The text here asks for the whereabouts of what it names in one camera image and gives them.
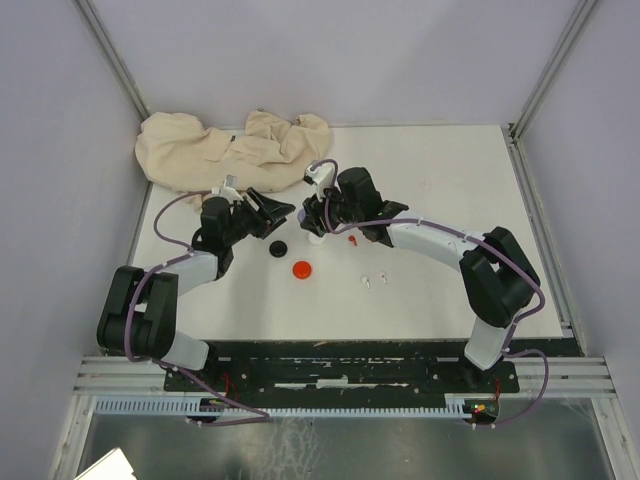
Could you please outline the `black earbud charging case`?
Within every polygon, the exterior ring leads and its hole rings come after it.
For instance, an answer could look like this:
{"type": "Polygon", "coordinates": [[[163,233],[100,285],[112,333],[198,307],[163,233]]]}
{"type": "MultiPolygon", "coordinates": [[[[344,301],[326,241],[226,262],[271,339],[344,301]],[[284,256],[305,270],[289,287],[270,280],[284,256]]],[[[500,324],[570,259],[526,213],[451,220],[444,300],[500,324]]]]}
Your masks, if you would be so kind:
{"type": "Polygon", "coordinates": [[[269,253],[274,258],[282,258],[288,253],[288,246],[282,240],[275,240],[269,245],[269,253]]]}

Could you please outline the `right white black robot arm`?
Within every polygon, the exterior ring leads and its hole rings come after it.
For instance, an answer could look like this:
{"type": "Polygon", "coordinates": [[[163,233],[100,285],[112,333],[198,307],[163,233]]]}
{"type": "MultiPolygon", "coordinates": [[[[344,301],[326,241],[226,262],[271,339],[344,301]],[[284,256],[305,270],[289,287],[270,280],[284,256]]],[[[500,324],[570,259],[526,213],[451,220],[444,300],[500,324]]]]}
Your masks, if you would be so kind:
{"type": "Polygon", "coordinates": [[[424,255],[461,274],[475,321],[459,379],[472,391],[491,384],[516,326],[546,303],[540,278],[514,234],[503,227],[469,232],[428,220],[383,199],[364,167],[339,170],[327,159],[309,166],[303,179],[315,188],[298,215],[303,230],[318,238],[358,230],[372,243],[424,255]]]}

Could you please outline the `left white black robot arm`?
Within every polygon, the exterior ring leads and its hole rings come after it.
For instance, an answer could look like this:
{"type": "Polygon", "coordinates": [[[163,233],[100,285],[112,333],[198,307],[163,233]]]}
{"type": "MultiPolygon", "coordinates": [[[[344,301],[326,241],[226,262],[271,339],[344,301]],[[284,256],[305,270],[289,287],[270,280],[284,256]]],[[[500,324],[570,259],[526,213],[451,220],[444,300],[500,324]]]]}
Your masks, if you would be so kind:
{"type": "Polygon", "coordinates": [[[177,329],[181,295],[221,279],[233,259],[233,246],[248,236],[264,239],[286,222],[295,206],[250,188],[239,194],[224,187],[202,204],[200,227],[186,252],[148,270],[122,266],[113,276],[97,326],[98,345],[131,361],[146,358],[186,370],[198,389],[221,378],[210,347],[177,329]]]}

